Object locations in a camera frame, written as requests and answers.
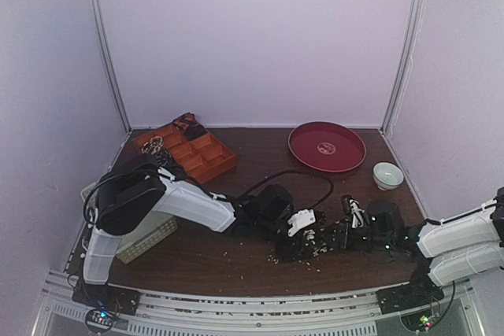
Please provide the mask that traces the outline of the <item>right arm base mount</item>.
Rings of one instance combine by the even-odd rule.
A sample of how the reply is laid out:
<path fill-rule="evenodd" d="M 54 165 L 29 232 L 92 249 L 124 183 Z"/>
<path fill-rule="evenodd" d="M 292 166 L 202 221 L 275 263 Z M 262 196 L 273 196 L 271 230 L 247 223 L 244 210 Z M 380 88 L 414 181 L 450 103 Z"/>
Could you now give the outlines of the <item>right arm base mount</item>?
<path fill-rule="evenodd" d="M 417 262 L 407 284 L 393 286 L 376 292 L 376 299 L 383 315 L 410 310 L 433 301 L 444 299 L 444 292 L 429 277 L 432 258 Z"/>

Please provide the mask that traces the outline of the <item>black white floral tie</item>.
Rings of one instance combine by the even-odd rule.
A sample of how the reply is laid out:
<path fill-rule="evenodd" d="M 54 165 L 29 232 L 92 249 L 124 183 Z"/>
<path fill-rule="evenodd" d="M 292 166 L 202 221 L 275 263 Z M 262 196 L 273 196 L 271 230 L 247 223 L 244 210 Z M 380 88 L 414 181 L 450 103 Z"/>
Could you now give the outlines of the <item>black white floral tie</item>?
<path fill-rule="evenodd" d="M 326 227 L 310 228 L 302 232 L 298 260 L 310 260 L 335 249 L 333 234 Z"/>

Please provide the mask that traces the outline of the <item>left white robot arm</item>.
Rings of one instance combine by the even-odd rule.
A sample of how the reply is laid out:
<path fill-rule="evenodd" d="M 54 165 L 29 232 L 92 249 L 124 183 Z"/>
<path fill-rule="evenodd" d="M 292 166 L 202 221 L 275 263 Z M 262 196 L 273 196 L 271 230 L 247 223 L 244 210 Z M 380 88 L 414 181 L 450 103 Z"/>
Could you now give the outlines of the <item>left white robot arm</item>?
<path fill-rule="evenodd" d="M 293 238 L 312 226 L 312 209 L 296 210 L 290 193 L 279 185 L 259 195 L 237 198 L 205 189 L 177 168 L 165 168 L 142 155 L 118 172 L 104 175 L 87 195 L 83 215 L 91 228 L 83 259 L 82 293 L 97 308 L 113 301 L 106 285 L 120 242 L 151 213 L 162 212 L 239 238 L 256 234 L 266 240 Z"/>

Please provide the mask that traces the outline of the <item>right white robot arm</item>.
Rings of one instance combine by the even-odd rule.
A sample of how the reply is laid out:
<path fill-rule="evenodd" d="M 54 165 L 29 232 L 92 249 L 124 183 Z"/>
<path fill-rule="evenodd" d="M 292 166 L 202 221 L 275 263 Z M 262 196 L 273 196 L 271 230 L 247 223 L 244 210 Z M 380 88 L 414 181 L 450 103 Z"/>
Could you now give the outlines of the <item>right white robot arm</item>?
<path fill-rule="evenodd" d="M 417 264 L 404 288 L 409 305 L 421 305 L 434 286 L 503 267 L 503 189 L 480 207 L 444 220 L 426 219 L 406 226 L 394 202 L 377 200 L 362 209 L 341 197 L 346 219 L 334 223 L 334 249 L 378 249 L 401 253 Z"/>

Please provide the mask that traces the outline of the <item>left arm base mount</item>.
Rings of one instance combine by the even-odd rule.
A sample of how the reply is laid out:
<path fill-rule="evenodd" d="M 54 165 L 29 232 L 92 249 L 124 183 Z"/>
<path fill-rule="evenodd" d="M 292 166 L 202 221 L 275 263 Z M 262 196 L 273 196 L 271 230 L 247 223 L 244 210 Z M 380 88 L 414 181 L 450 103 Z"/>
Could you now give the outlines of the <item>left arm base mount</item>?
<path fill-rule="evenodd" d="M 84 326 L 96 335 L 111 331 L 121 315 L 134 316 L 139 307 L 140 292 L 117 286 L 92 285 L 78 277 L 72 289 L 72 300 L 85 305 Z"/>

